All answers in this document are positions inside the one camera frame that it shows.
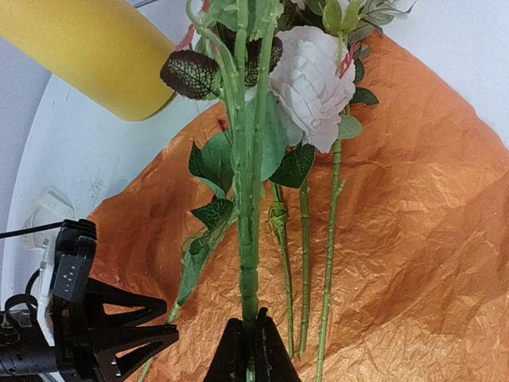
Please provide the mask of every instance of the cable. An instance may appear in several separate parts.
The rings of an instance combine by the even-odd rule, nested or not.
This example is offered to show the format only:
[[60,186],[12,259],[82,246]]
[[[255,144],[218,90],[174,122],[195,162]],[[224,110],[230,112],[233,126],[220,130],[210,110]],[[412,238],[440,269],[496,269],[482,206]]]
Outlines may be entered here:
[[46,224],[46,225],[40,225],[38,227],[20,229],[18,231],[11,231],[11,232],[0,233],[0,240],[1,239],[6,239],[8,237],[27,235],[29,233],[48,231],[50,229],[60,228],[63,223],[64,223],[63,221],[60,221],[58,223],[51,223],[51,224]]
[[37,277],[39,277],[40,273],[41,271],[37,269],[30,277],[30,280],[26,283],[25,294],[32,294],[33,284],[35,283],[35,280],[37,280]]

